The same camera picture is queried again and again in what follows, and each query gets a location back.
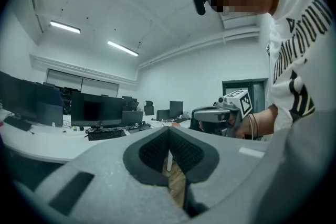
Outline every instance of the ceiling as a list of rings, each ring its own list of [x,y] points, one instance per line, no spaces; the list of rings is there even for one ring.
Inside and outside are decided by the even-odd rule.
[[[50,27],[50,20],[72,25],[80,28],[81,34],[71,37],[67,46],[90,48],[112,59],[132,57],[109,46],[107,41],[111,40],[137,51],[139,56],[134,61],[138,64],[225,31],[225,14],[208,8],[206,14],[200,16],[192,0],[33,1],[43,35],[76,35]],[[233,25],[239,28],[243,24],[241,20]]]

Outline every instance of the ceiling light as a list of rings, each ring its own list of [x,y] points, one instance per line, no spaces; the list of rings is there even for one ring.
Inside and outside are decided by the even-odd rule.
[[[131,54],[131,55],[133,55],[133,56],[138,56],[138,55],[139,55],[139,54],[136,53],[135,51],[130,50],[130,49],[124,47],[124,46],[120,46],[120,45],[118,45],[118,44],[115,44],[115,43],[113,43],[113,42],[111,42],[111,41],[108,41],[107,44],[112,45],[112,46],[114,46],[114,47],[116,47],[116,48],[118,48],[118,49],[120,49],[120,50],[123,50],[123,51],[125,51],[125,52],[127,52],[128,54]]]
[[[59,27],[59,28],[62,28],[62,29],[69,30],[69,31],[71,31],[71,32],[75,32],[75,33],[80,34],[80,29],[79,29],[79,28],[72,27],[72,26],[65,25],[65,24],[61,24],[61,23],[55,22],[55,21],[53,21],[53,20],[50,21],[50,24],[51,24],[52,26],[56,26],[56,27]]]

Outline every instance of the white desk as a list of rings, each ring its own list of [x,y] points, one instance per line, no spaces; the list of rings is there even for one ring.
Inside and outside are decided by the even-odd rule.
[[[10,112],[1,109],[0,120],[3,120]],[[144,116],[143,120],[153,127],[161,127],[162,123],[151,121],[153,116]],[[71,122],[70,116],[64,115],[64,120]],[[190,121],[183,126],[189,127]],[[4,144],[21,155],[46,162],[66,163],[88,150],[90,147],[109,140],[89,141],[85,131],[73,131],[66,127],[51,127],[42,124],[34,124],[31,132],[24,132],[9,124],[4,123],[0,127]]]

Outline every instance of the office room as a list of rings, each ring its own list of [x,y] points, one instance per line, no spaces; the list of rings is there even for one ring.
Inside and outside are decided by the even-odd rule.
[[[308,39],[334,25],[326,3],[312,0],[312,23],[302,15],[306,28],[298,23],[292,38],[289,18],[301,13],[284,1],[8,0],[1,147],[13,191],[23,206],[36,204],[32,218],[250,223],[265,204],[269,221],[290,216],[332,156],[334,104],[325,98],[334,88],[320,97],[311,74],[330,84],[331,73],[319,74],[333,70],[334,48],[315,53]],[[313,136],[318,125],[323,141]],[[307,172],[312,158],[323,165]],[[274,177],[287,171],[282,183]],[[273,190],[286,193],[307,175],[316,181],[283,197],[291,202],[280,216]]]

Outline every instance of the white t-shirt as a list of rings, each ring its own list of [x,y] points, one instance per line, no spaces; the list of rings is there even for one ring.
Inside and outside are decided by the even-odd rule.
[[[272,18],[267,46],[270,60],[267,101],[278,107],[274,126],[277,131],[291,127],[295,120],[315,110],[295,70],[311,59],[310,48],[323,46],[333,27],[333,15],[326,0],[279,0]]]

